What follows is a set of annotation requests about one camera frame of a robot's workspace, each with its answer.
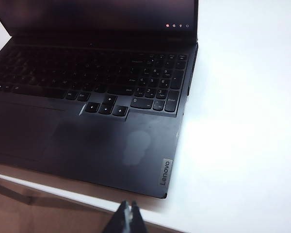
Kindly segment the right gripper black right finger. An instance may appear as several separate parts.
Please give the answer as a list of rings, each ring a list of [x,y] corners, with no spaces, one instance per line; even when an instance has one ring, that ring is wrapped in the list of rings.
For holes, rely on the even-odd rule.
[[[130,232],[146,233],[146,226],[140,213],[140,209],[136,201],[131,203],[130,211]]]

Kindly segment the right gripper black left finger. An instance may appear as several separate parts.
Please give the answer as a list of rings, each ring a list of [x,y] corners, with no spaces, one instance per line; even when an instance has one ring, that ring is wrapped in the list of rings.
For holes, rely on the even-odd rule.
[[[130,232],[130,209],[128,202],[122,201],[117,211],[113,214],[103,233],[129,233]]]

